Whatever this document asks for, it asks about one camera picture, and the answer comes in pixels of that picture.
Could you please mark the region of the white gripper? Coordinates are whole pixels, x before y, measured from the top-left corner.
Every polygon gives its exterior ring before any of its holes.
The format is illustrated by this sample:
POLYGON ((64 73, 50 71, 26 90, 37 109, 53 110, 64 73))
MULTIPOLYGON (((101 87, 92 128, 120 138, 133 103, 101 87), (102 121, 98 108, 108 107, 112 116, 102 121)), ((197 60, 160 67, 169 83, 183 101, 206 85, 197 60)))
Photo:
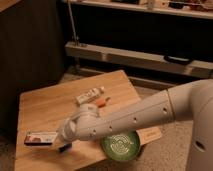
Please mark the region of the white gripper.
POLYGON ((63 143, 72 143, 77 140, 76 137, 76 123, 67 118, 58 128, 58 139, 63 143))

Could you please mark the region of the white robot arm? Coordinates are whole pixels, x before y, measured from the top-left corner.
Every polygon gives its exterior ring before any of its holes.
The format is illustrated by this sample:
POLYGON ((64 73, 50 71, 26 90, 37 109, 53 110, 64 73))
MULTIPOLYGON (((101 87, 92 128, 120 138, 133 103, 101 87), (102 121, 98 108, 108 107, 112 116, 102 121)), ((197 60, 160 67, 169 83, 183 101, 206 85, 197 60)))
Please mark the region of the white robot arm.
POLYGON ((59 127, 58 138, 89 141, 185 120, 193 122, 186 171, 213 171, 213 79, 168 88, 104 117, 84 104, 59 127))

